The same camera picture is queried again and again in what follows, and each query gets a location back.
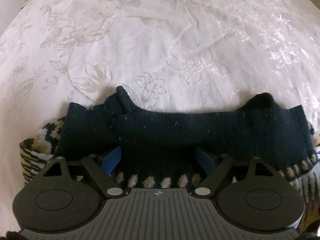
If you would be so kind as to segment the white floral bedspread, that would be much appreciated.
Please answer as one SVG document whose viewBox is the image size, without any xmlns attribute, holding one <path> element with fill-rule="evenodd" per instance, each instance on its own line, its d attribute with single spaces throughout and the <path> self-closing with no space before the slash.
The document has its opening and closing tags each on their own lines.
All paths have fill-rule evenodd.
<svg viewBox="0 0 320 240">
<path fill-rule="evenodd" d="M 319 129 L 310 0 L 31 0 L 1 37 L 1 233 L 18 230 L 19 144 L 122 85 L 151 111 L 231 111 L 268 92 Z"/>
</svg>

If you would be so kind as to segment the patterned knit sweater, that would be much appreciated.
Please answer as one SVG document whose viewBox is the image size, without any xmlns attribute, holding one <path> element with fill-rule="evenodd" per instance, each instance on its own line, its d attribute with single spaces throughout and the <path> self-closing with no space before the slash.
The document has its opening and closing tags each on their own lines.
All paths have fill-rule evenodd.
<svg viewBox="0 0 320 240">
<path fill-rule="evenodd" d="M 280 107 L 269 93 L 221 113 L 158 113 L 136 106 L 123 87 L 103 104 L 86 109 L 71 103 L 67 115 L 20 143 L 24 181 L 31 181 L 54 157 L 78 160 L 107 156 L 118 146 L 140 163 L 191 159 L 196 150 L 214 156 L 260 157 L 288 181 L 309 173 L 319 159 L 315 132 L 302 106 Z"/>
</svg>

